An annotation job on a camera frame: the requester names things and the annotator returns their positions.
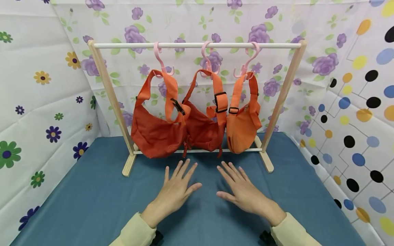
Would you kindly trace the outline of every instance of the light yellow sleeve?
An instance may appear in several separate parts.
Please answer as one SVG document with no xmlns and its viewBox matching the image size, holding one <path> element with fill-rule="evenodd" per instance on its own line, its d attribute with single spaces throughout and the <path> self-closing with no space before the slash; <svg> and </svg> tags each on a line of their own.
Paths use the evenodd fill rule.
<svg viewBox="0 0 394 246">
<path fill-rule="evenodd" d="M 121 230 L 121 234 L 110 246 L 149 246 L 156 236 L 156 228 L 150 228 L 136 213 Z"/>
<path fill-rule="evenodd" d="M 278 246 L 321 246 L 290 213 L 271 228 L 271 235 Z"/>
</svg>

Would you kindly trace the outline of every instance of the left hand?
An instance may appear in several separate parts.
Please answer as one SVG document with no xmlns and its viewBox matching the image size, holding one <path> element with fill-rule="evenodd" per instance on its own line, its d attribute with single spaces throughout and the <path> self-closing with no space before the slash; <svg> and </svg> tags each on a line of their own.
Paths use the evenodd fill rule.
<svg viewBox="0 0 394 246">
<path fill-rule="evenodd" d="M 190 159 L 187 159 L 185 164 L 183 161 L 179 161 L 171 179 L 169 179 L 169 167 L 165 167 L 164 184 L 161 191 L 141 214 L 141 218 L 151 228 L 155 228 L 165 217 L 180 209 L 189 196 L 202 187 L 201 183 L 195 183 L 188 188 L 188 183 L 197 167 L 197 163 L 195 163 L 183 177 L 189 162 Z"/>
</svg>

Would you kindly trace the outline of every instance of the wooden clothing rack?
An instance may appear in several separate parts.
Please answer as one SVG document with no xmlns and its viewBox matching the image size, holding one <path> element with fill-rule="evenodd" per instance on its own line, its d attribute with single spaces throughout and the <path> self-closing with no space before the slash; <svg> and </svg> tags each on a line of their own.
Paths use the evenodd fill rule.
<svg viewBox="0 0 394 246">
<path fill-rule="evenodd" d="M 104 60 L 101 56 L 100 49 L 130 49 L 130 48 L 153 48 L 154 43 L 95 43 L 94 40 L 90 40 L 88 42 L 89 49 L 92 52 L 93 59 L 97 66 L 98 72 L 102 78 L 104 88 L 107 92 L 108 98 L 112 105 L 112 108 L 115 112 L 116 119 L 119 122 L 119 126 L 122 131 L 123 138 L 125 139 L 127 148 L 129 150 L 129 156 L 126 160 L 125 166 L 123 168 L 122 174 L 125 177 L 130 175 L 131 168 L 133 167 L 136 156 L 142 154 L 139 151 L 138 146 L 133 144 L 130 134 L 128 133 L 126 123 L 123 119 L 121 109 L 118 104 L 118 100 L 116 98 L 115 92 L 112 87 L 111 79 L 108 74 L 107 68 L 104 65 Z M 159 48 L 202 48 L 204 43 L 159 43 Z M 268 153 L 266 152 L 267 145 L 269 140 L 271 139 L 274 127 L 279 118 L 280 111 L 283 107 L 283 104 L 286 100 L 287 94 L 290 90 L 290 86 L 294 80 L 294 76 L 296 75 L 296 71 L 301 62 L 302 56 L 304 55 L 304 51 L 307 47 L 307 41 L 301 40 L 299 43 L 291 44 L 291 43 L 260 43 L 258 44 L 260 48 L 266 49 L 295 49 L 293 58 L 290 62 L 289 69 L 287 71 L 286 77 L 284 79 L 284 83 L 282 85 L 281 92 L 279 93 L 278 100 L 276 101 L 275 108 L 273 110 L 271 120 L 269 121 L 268 128 L 264 135 L 263 141 L 259 139 L 258 136 L 255 138 L 255 144 L 259 148 L 250 148 L 245 150 L 246 152 L 259 152 L 261 159 L 264 162 L 264 165 L 267 169 L 267 172 L 273 172 L 273 165 L 271 160 L 269 159 Z M 253 48 L 253 44 L 251 43 L 210 43 L 207 45 L 207 48 Z M 188 150 L 188 153 L 205 153 L 209 152 L 206 150 Z M 229 149 L 223 149 L 223 152 L 230 152 Z M 175 153 L 183 153 L 183 150 L 177 150 Z"/>
</svg>

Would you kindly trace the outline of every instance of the fabric wall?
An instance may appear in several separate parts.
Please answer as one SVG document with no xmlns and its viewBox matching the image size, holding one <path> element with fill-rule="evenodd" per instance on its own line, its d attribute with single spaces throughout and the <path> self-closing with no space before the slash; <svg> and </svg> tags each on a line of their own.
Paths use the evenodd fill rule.
<svg viewBox="0 0 394 246">
<path fill-rule="evenodd" d="M 0 245 L 9 245 L 97 137 L 99 124 L 49 0 L 0 6 Z"/>
</svg>

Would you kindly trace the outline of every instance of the bag strap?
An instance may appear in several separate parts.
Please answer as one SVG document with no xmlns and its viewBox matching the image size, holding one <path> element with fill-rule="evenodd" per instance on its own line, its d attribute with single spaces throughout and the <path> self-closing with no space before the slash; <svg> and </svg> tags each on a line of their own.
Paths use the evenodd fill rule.
<svg viewBox="0 0 394 246">
<path fill-rule="evenodd" d="M 185 121 L 190 115 L 190 107 L 179 104 L 178 99 L 178 84 L 177 81 L 168 75 L 167 73 L 161 72 L 159 70 L 151 70 L 147 79 L 145 80 L 144 85 L 142 86 L 136 100 L 136 104 L 134 107 L 142 105 L 145 100 L 149 100 L 151 98 L 151 81 L 152 78 L 156 75 L 161 75 L 164 79 L 164 84 L 166 86 L 166 98 L 165 101 L 165 118 L 168 123 L 178 123 Z M 174 121 L 171 120 L 171 114 L 176 108 L 178 110 L 178 116 Z"/>
</svg>

